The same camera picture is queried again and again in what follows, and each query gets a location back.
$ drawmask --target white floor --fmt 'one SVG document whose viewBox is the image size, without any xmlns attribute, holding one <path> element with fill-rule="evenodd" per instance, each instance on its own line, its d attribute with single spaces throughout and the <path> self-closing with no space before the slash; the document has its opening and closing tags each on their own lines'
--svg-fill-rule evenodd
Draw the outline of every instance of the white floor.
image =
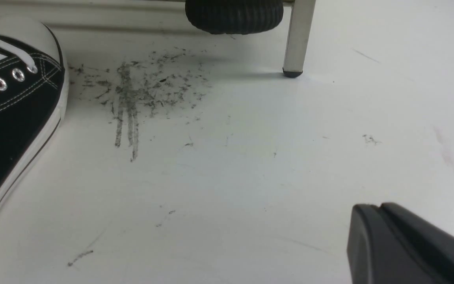
<svg viewBox="0 0 454 284">
<path fill-rule="evenodd" d="M 182 5 L 7 2 L 56 28 L 73 85 L 0 211 L 0 284 L 349 283 L 355 203 L 454 234 L 454 1 L 321 0 L 298 79 L 289 10 L 209 36 Z"/>
</svg>

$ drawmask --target black plastic object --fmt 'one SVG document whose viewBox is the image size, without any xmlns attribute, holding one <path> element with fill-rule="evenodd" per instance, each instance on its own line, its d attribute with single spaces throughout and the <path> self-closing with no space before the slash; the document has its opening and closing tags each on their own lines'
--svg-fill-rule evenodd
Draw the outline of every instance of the black plastic object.
<svg viewBox="0 0 454 284">
<path fill-rule="evenodd" d="M 454 237 L 395 204 L 353 207 L 353 284 L 454 284 Z"/>
<path fill-rule="evenodd" d="M 186 0 L 190 23 L 210 34 L 256 34 L 283 18 L 282 0 Z"/>
</svg>

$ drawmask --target white stitching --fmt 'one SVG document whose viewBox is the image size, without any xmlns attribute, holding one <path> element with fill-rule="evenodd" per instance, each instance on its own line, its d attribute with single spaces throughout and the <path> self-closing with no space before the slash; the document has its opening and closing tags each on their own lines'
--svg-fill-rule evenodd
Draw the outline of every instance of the white stitching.
<svg viewBox="0 0 454 284">
<path fill-rule="evenodd" d="M 55 73 L 59 72 L 59 70 L 55 70 L 55 71 L 52 70 L 52 71 L 50 71 L 50 73 L 51 73 L 51 72 L 54 72 L 54 74 L 55 74 Z M 15 96 L 15 97 L 9 99 L 8 101 L 6 101 L 6 102 L 0 104 L 0 107 L 4 106 L 5 104 L 8 104 L 9 102 L 15 100 L 16 98 L 22 96 L 25 92 L 29 91 L 30 88 L 33 88 L 34 86 L 36 86 L 37 84 L 39 84 L 40 81 L 41 81 L 41 80 L 38 80 L 38 81 L 34 82 L 34 84 L 32 84 L 31 86 L 29 86 L 29 88 L 23 90 L 19 95 L 17 95 L 17 96 Z"/>
<path fill-rule="evenodd" d="M 44 79 L 47 83 L 50 84 L 50 86 L 52 86 L 52 87 L 55 88 L 55 89 L 58 89 L 58 87 L 57 87 L 56 84 L 54 84 L 54 83 L 53 83 L 52 81 L 50 81 L 49 79 L 46 79 L 46 78 L 45 78 L 45 72 L 46 72 L 46 70 L 45 70 L 45 63 L 44 63 L 44 61 L 45 61 L 45 60 L 43 60 L 43 59 L 40 60 L 40 63 L 41 63 L 41 76 L 43 77 L 43 79 Z"/>
<path fill-rule="evenodd" d="M 48 61 L 49 63 L 51 63 L 52 65 L 54 65 L 54 67 L 56 67 L 57 69 L 60 69 L 60 67 L 58 67 L 54 62 L 52 62 L 52 61 L 51 61 L 50 59 L 48 59 L 48 58 L 45 58 L 45 57 L 35 57 L 34 59 L 37 59 L 37 60 L 39 60 L 39 59 L 46 60 L 46 61 Z M 5 67 L 10 66 L 11 64 L 14 64 L 14 63 L 18 62 L 18 61 L 20 61 L 20 60 L 19 60 L 18 58 L 16 58 L 16 59 L 15 59 L 15 62 L 10 62 L 10 63 L 8 63 L 8 64 L 5 65 L 5 66 L 0 66 L 0 70 L 3 69 L 3 68 L 5 68 Z"/>
<path fill-rule="evenodd" d="M 54 76 L 57 72 L 58 72 L 58 70 L 54 71 L 53 74 L 51 74 L 51 75 L 49 76 L 49 78 L 52 77 L 52 76 Z M 41 84 L 39 84 L 38 86 L 36 86 L 36 87 L 33 88 L 32 90 L 29 90 L 29 92 L 28 92 L 27 94 L 25 94 L 24 96 L 20 97 L 18 100 L 14 101 L 13 103 L 11 103 L 11 104 L 5 106 L 4 108 L 0 109 L 0 112 L 3 111 L 3 110 L 5 110 L 5 109 L 7 109 L 7 108 L 9 108 L 9 107 L 11 107 L 12 105 L 14 105 L 14 104 L 16 104 L 16 103 L 18 103 L 18 102 L 20 102 L 22 99 L 24 99 L 24 98 L 27 97 L 28 95 L 32 94 L 36 89 L 40 88 L 43 84 L 45 84 L 45 82 L 46 82 L 46 81 L 43 81 Z"/>
<path fill-rule="evenodd" d="M 34 56 L 34 55 L 37 55 L 36 58 L 39 58 L 39 57 L 44 57 L 44 58 L 47 58 L 47 59 L 50 59 L 50 57 L 48 56 L 45 56 L 43 54 L 40 54 L 40 53 L 31 53 L 29 54 L 31 57 Z M 19 58 L 16 58 L 16 57 L 10 57 L 10 58 L 7 58 L 7 59 L 4 59 L 2 61 L 0 61 L 0 65 L 4 64 L 4 63 L 7 63 L 8 61 L 11 61 L 11 60 L 17 60 L 17 61 L 20 61 Z M 54 66 L 56 66 L 57 68 L 60 68 L 60 66 L 58 65 L 58 63 L 56 63 L 55 61 L 52 61 L 52 60 L 47 60 L 49 61 L 50 63 L 54 64 Z"/>
<path fill-rule="evenodd" d="M 61 66 L 58 65 L 55 61 L 53 61 L 51 58 L 49 58 L 49 57 L 47 57 L 47 56 L 44 56 L 43 54 L 33 53 L 32 55 L 38 55 L 38 56 L 33 57 L 33 59 L 44 59 L 44 60 L 47 60 L 47 61 L 48 61 L 49 63 L 51 63 L 52 65 L 54 65 L 54 67 L 56 67 L 56 68 L 58 68 L 58 69 L 61 68 Z M 1 66 L 2 64 L 7 63 L 8 61 L 12 61 L 12 62 L 8 63 L 8 64 L 5 65 L 5 66 Z M 1 70 L 2 68 L 5 68 L 5 67 L 7 67 L 7 66 L 9 66 L 9 65 L 11 65 L 11 64 L 13 64 L 13 63 L 19 62 L 19 61 L 20 61 L 19 58 L 9 58 L 9 59 L 5 59 L 5 60 L 3 60 L 3 61 L 0 62 L 0 70 Z"/>
</svg>

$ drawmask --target scuff mark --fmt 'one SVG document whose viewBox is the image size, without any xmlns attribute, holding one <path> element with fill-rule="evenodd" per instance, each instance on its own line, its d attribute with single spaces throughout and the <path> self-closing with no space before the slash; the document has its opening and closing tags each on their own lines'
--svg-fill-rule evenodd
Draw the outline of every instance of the scuff mark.
<svg viewBox="0 0 454 284">
<path fill-rule="evenodd" d="M 454 173 L 454 158 L 451 147 L 449 147 L 449 143 L 446 141 L 439 128 L 434 127 L 434 133 L 437 142 L 439 142 L 442 147 L 441 158 L 443 159 L 444 163 L 453 170 Z"/>
<path fill-rule="evenodd" d="M 367 56 L 367 55 L 363 54 L 362 52 L 360 52 L 360 51 L 358 51 L 358 50 L 356 50 L 356 49 L 352 49 L 352 50 L 355 51 L 356 53 L 360 54 L 361 56 L 364 56 L 364 57 L 367 58 L 367 59 L 371 59 L 371 60 L 373 60 L 374 62 L 376 62 L 376 63 L 378 63 L 378 64 L 381 64 L 380 61 L 377 61 L 376 59 L 374 59 L 374 58 L 372 58 L 372 57 L 370 57 L 370 56 Z"/>
<path fill-rule="evenodd" d="M 364 137 L 364 142 L 366 144 L 374 144 L 376 146 L 378 143 L 381 143 L 381 141 L 375 140 L 372 135 L 364 134 L 362 137 Z"/>
<path fill-rule="evenodd" d="M 79 254 L 73 261 L 68 262 L 68 266 L 69 266 L 69 267 L 73 266 L 73 264 L 74 264 L 75 262 L 77 262 L 79 259 L 81 259 L 82 257 L 85 257 L 86 255 L 89 255 L 89 254 L 91 254 L 91 253 L 93 253 L 93 252 L 94 252 L 94 250 L 88 250 L 88 251 L 86 251 L 86 252 L 83 252 L 83 253 Z"/>
<path fill-rule="evenodd" d="M 84 65 L 70 67 L 72 75 L 77 76 L 72 78 L 77 82 L 75 86 L 81 86 L 74 93 L 79 100 L 106 107 L 116 120 L 115 147 L 123 148 L 128 144 L 132 150 L 130 160 L 134 162 L 138 157 L 143 117 L 161 115 L 170 119 L 174 109 L 195 109 L 207 95 L 205 90 L 211 87 L 207 67 L 211 65 L 191 64 L 190 60 L 180 59 L 193 56 L 195 54 L 185 49 L 155 50 L 143 60 L 122 61 L 116 72 Z M 196 116 L 190 122 L 200 120 Z"/>
<path fill-rule="evenodd" d="M 134 90 L 133 81 L 131 79 L 130 65 L 123 62 L 117 69 L 120 77 L 120 85 L 117 86 L 116 92 L 119 95 L 119 106 L 117 115 L 117 131 L 115 133 L 115 146 L 120 147 L 122 125 L 124 122 L 124 112 L 127 113 L 127 139 L 129 147 L 132 147 L 131 162 L 134 162 L 138 157 L 138 144 L 139 144 L 139 121 L 138 110 L 136 108 L 136 101 L 140 95 L 141 90 Z"/>
</svg>

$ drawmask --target black rubber foot cap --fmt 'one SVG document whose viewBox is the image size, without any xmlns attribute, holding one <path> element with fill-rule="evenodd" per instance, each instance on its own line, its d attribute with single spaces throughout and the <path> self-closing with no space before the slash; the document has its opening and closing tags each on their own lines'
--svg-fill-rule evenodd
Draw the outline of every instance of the black rubber foot cap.
<svg viewBox="0 0 454 284">
<path fill-rule="evenodd" d="M 291 72 L 291 71 L 283 70 L 283 75 L 285 75 L 285 77 L 288 77 L 288 78 L 297 78 L 297 77 L 301 76 L 301 74 L 302 74 L 302 71 L 301 72 Z"/>
</svg>

